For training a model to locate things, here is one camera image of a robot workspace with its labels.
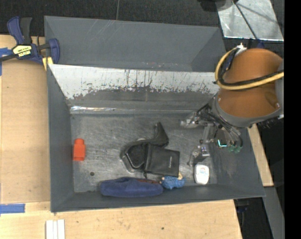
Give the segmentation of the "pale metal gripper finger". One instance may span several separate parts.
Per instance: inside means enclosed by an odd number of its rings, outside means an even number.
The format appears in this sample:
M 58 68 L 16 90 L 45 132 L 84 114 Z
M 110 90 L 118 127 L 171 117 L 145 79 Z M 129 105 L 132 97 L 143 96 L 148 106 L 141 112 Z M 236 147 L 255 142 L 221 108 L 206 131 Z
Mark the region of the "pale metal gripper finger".
M 209 156 L 210 152 L 208 145 L 198 145 L 192 150 L 192 153 L 189 158 L 189 166 L 195 166 L 197 163 L 204 161 Z
M 179 125 L 182 128 L 196 128 L 199 125 L 198 122 L 198 114 L 196 112 L 192 112 L 188 114 L 184 119 L 179 121 Z

